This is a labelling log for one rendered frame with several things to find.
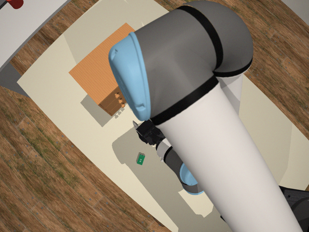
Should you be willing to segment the brown wooden chest of drawers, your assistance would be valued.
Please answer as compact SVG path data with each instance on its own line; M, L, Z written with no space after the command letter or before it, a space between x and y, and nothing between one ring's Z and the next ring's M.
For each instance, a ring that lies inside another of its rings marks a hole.
M69 71L95 103L110 116L113 115L100 105L118 87L109 65L108 54L111 47L130 32L135 30L125 23Z

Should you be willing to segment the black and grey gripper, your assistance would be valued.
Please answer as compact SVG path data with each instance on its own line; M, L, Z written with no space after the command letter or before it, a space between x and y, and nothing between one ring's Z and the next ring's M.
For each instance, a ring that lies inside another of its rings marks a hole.
M156 150L158 148L158 145L161 143L163 139L166 137L163 135L160 129L158 129L151 119L148 119L147 121L144 121L140 126L136 122L133 121L133 125L135 127L136 132L139 135L139 138L145 142L146 144L149 143L149 145L156 144ZM153 140L152 140L152 139ZM146 141L147 140L147 141Z

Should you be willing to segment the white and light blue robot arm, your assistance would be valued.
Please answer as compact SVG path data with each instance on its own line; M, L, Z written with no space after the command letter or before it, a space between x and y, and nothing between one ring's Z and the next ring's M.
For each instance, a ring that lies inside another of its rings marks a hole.
M253 40L234 11L184 3L130 32L108 59L134 115L166 137L160 161L187 193L205 192L232 232L309 232L309 197L289 206L239 117Z

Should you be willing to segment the brown wooden drawer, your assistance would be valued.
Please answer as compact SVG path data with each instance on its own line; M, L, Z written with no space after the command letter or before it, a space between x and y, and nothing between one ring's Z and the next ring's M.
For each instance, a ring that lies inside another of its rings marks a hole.
M106 108L115 98L118 99L120 97L121 90L117 87L106 99L104 99L100 104Z
M119 110L121 107L124 108L125 107L125 104L126 103L126 100L125 98L123 99L123 102L121 104L118 104L115 108L113 108L110 113L113 115L117 110Z
M110 112L118 103L121 104L123 101L122 99L124 99L123 94L120 94L120 97L118 99L115 99L111 104L109 104L105 109Z

